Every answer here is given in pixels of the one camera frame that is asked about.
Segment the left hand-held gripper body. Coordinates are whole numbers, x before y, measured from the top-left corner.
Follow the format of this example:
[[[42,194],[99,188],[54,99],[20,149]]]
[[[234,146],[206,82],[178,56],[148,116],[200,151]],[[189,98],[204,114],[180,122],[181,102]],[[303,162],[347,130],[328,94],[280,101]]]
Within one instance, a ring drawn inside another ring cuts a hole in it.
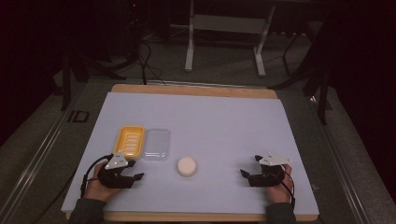
[[[124,169],[132,168],[126,167],[127,164],[121,152],[114,154],[97,176],[101,184],[110,189],[129,189],[134,184],[132,177],[121,174]]]

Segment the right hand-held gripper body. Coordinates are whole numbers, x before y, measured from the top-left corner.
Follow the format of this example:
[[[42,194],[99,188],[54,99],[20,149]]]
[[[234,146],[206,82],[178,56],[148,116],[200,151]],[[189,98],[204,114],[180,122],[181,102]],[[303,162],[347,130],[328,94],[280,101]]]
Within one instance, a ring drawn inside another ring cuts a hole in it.
[[[268,152],[261,161],[258,161],[261,173],[249,175],[248,183],[251,187],[274,187],[282,183],[285,178],[284,164],[290,163],[290,159]]]

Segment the yellow soap dish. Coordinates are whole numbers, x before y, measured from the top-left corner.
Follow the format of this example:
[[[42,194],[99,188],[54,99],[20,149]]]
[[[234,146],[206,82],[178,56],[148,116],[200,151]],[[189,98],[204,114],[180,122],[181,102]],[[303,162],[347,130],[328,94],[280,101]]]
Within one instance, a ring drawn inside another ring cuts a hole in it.
[[[121,152],[127,160],[137,160],[143,154],[146,130],[142,126],[123,126],[113,148],[113,153]]]

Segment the clear plastic soap dish lid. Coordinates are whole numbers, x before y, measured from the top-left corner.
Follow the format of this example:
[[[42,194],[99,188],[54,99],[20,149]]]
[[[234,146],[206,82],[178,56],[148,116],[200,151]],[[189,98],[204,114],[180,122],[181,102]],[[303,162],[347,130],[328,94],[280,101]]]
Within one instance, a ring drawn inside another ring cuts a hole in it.
[[[149,129],[146,135],[143,159],[166,161],[169,157],[171,132],[165,129]]]

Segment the round white soap bar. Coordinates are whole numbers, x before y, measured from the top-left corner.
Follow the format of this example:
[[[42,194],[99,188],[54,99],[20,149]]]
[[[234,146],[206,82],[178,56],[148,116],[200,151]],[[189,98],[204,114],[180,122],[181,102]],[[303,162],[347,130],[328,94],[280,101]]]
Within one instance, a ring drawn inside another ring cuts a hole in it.
[[[197,162],[194,158],[183,157],[177,162],[177,171],[185,177],[193,176],[197,171]]]

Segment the person's left hand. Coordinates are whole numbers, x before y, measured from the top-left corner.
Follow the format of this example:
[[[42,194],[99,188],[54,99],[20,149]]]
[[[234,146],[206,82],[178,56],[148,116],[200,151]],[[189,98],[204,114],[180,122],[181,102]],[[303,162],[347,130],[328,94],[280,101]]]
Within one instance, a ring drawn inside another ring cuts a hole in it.
[[[99,163],[94,168],[92,178],[88,181],[83,198],[90,200],[97,200],[108,203],[115,195],[121,192],[121,189],[110,189],[101,184],[98,179],[98,174],[105,164]]]

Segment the person's right hand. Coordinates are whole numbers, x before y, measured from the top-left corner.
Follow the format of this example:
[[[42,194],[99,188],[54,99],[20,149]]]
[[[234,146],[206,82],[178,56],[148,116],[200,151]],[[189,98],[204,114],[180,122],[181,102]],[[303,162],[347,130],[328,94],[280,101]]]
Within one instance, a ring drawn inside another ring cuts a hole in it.
[[[293,181],[291,176],[291,167],[284,164],[285,178],[278,186],[268,187],[265,189],[266,196],[270,203],[290,203],[291,193],[293,190]]]

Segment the black metal stand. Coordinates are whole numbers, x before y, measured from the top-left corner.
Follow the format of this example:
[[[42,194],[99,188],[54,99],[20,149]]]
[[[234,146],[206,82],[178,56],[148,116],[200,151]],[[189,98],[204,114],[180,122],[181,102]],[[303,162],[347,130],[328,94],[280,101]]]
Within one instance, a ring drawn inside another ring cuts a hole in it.
[[[63,97],[62,111],[65,111],[71,102],[71,74],[74,74],[78,81],[88,81],[89,74],[86,65],[107,77],[125,80],[125,77],[113,73],[109,68],[99,64],[86,54],[73,49],[66,49],[62,57],[62,87],[58,89],[58,93]]]
[[[285,69],[290,78],[279,84],[269,86],[268,89],[281,90],[306,78],[307,81],[303,87],[303,94],[310,97],[311,100],[316,101],[318,105],[318,118],[323,125],[326,125],[326,106],[327,93],[329,89],[329,73],[324,68],[321,68],[320,66],[314,66],[309,61],[309,54],[311,53],[311,49],[308,50],[301,64],[294,70],[292,74],[290,73],[286,54],[292,44],[297,39],[297,37],[298,35],[296,35],[291,40],[290,44],[287,46],[282,55],[282,62],[285,65]]]

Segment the white metal stand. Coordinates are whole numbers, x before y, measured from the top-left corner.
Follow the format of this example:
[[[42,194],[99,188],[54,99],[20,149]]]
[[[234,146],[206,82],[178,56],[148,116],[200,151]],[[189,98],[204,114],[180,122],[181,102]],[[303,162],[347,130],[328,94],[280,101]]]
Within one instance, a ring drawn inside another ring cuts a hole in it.
[[[269,34],[270,25],[274,17],[276,6],[271,4],[265,13],[264,19],[227,17],[207,14],[196,14],[194,11],[194,0],[190,0],[189,15],[189,41],[185,60],[185,71],[190,72],[193,68],[194,56],[194,31],[218,31],[229,33],[244,33],[259,35],[259,43],[253,47],[253,54],[259,77],[265,77],[266,72],[262,59],[262,49],[266,37]]]

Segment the metal floor rail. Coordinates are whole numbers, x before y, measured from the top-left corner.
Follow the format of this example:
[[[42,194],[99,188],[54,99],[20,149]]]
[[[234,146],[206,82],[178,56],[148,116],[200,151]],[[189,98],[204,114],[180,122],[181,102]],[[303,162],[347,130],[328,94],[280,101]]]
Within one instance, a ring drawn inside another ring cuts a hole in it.
[[[0,224],[14,216],[85,86],[71,89],[64,110],[61,97],[51,95],[0,147]]]
[[[318,117],[318,97],[309,97],[308,102],[325,136],[333,169],[357,224],[372,224],[368,208],[370,195],[364,194],[372,184],[365,182],[365,172],[374,179],[377,173],[361,138],[336,96],[324,102],[329,107],[325,110],[326,124]]]

